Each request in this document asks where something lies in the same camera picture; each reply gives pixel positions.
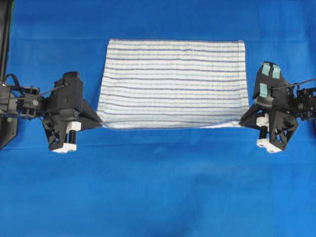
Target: white towel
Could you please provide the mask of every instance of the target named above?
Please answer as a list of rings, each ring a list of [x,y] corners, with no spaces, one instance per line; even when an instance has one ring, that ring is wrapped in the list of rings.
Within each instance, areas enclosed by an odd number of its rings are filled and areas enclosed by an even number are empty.
[[[248,110],[239,41],[108,44],[97,113],[114,129],[238,126]]]

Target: bolt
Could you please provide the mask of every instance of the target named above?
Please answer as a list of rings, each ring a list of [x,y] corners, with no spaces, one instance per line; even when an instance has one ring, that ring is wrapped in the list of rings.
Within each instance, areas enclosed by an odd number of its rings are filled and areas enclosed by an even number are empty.
[[[303,105],[302,103],[299,103],[299,104],[297,105],[297,107],[298,107],[299,110],[302,110],[302,109],[304,108],[304,105]]]
[[[33,100],[32,103],[33,103],[34,106],[39,105],[39,102],[37,100]]]

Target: black cable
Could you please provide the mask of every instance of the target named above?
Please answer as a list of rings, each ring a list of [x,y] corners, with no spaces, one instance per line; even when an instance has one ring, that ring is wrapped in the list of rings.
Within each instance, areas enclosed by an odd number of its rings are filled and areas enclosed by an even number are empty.
[[[62,87],[65,87],[65,85],[59,85],[59,86],[57,86],[57,87],[55,87],[55,88],[53,88],[53,89],[51,89],[51,90],[49,90],[49,91],[46,91],[46,92],[44,92],[44,93],[42,93],[42,94],[39,94],[39,95],[46,95],[46,94],[49,94],[49,93],[51,93],[52,91],[54,91],[54,90],[56,90],[56,89],[59,89],[59,88],[62,88]]]
[[[294,83],[294,84],[291,84],[291,85],[283,85],[283,86],[279,86],[279,87],[272,87],[272,90],[278,90],[278,89],[283,89],[283,88],[294,87],[294,86],[306,84],[306,83],[309,83],[309,82],[315,81],[315,80],[316,80],[316,78],[310,79],[310,80],[305,80],[305,81],[302,81],[300,83]]]
[[[50,93],[50,92],[52,92],[52,91],[54,91],[54,90],[56,90],[56,89],[62,88],[62,87],[65,87],[65,85],[57,86],[57,87],[55,87],[55,88],[53,88],[53,89],[51,89],[51,90],[49,90],[49,91],[47,91],[47,92],[44,92],[44,93],[42,93],[42,94],[39,94],[39,95],[46,95],[46,94],[48,94],[48,93]],[[0,99],[0,101],[1,101],[1,100],[11,100],[11,99],[25,100],[25,98],[21,98],[21,97],[8,97],[8,98]]]

